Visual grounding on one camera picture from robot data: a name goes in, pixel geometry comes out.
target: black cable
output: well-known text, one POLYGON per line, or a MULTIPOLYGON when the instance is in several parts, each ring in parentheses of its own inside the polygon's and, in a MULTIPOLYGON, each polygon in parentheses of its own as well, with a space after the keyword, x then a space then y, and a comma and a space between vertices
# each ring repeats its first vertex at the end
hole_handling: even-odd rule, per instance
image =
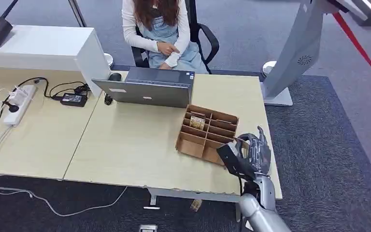
MULTIPOLYGON (((50 98, 50 97, 47 95, 47 88, 48 88, 49 82, 48 82, 47 79, 44 78, 44 77, 34 77, 34 78, 30 78, 30 79, 28 79, 28 80, 26 80, 26 81, 20 83, 20 84, 17 85, 17 86, 18 86, 18 87, 21 87, 22 85, 24 85, 24 83, 26 83, 26 82, 28 82, 28 81, 31 81, 31 80, 44 80, 44 81, 46 81, 46 87, 45 87, 45 89, 44 89, 43 95, 44 95, 45 97, 47 97, 47 98, 50 98)), ((3 100, 2 105, 5 104, 5 103, 7 103, 8 99, 9 99, 9 96, 6 97, 5 100, 3 100)), ((0 118, 2 117, 2 113, 3 113, 3 107, 2 107, 2 109, 1 109, 1 111, 0 111, 0 118)))
MULTIPOLYGON (((240 177, 238 177, 238 181, 240 182, 240 195, 243 195, 243 182, 240 177)), ((240 232, 243 231, 243 214, 240 212, 240 232)))
POLYGON ((49 91, 49 96, 53 99, 53 100, 56 100, 56 101, 60 101, 62 100, 62 97, 59 97, 57 96, 59 93, 61 92, 64 92, 64 91, 68 91, 68 90, 73 90, 75 94, 82 94, 83 92, 86 93, 86 98, 88 98, 88 93, 90 91, 90 88, 89 88, 89 85, 88 84, 85 84, 81 81, 74 81, 74 82, 68 82, 68 83, 62 83, 62 84, 59 84, 57 86, 54 86, 53 88, 50 89, 49 91), (52 91, 59 87, 59 86, 64 86, 64 85, 70 85, 70 84, 76 84, 76 83, 81 83, 82 85, 81 86, 78 86, 76 88, 68 88, 68 89, 64 89, 62 91, 59 91, 57 93, 55 93, 54 95, 52 95, 52 91))

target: robotic arm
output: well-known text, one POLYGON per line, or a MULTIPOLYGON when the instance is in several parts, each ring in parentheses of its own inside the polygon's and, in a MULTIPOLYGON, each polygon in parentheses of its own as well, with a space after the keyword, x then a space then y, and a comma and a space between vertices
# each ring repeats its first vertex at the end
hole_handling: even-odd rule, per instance
POLYGON ((272 181, 263 175, 246 182, 240 202, 241 213, 256 232, 290 232, 275 209, 275 189, 272 181), (251 188, 259 186, 260 197, 251 188))
POLYGON ((244 179, 244 192, 239 206, 256 232, 290 232, 276 212, 275 187, 267 173, 270 167, 271 151, 261 127, 259 138, 243 134, 217 149, 230 174, 244 179))

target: small item in box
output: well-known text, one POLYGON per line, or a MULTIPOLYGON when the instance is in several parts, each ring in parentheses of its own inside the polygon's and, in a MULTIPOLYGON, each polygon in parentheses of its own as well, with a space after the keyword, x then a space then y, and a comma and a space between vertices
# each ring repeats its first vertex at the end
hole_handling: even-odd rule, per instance
POLYGON ((191 116, 191 119, 190 119, 190 126, 191 127, 203 130, 204 129, 204 124, 205 124, 205 119, 200 118, 200 117, 196 117, 196 116, 191 116))

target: white post base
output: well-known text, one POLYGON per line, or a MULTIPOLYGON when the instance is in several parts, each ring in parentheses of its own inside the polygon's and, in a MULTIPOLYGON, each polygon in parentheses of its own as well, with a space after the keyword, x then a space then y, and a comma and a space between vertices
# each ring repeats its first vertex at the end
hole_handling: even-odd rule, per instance
POLYGON ((274 105, 274 106, 292 106, 292 98, 291 94, 289 93, 289 89, 285 88, 282 92, 280 92, 274 98, 266 98, 264 97, 264 104, 265 105, 274 105))

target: woman's hand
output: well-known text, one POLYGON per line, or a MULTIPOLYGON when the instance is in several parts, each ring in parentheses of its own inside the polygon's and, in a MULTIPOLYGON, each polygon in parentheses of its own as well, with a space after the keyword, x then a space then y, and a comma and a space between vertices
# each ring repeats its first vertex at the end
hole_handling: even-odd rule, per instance
POLYGON ((171 67, 166 64, 165 62, 160 66, 160 69, 168 69, 168 70, 171 70, 171 67))
POLYGON ((157 42, 157 49, 166 56, 171 55, 173 52, 180 53, 180 51, 174 45, 166 42, 157 42))

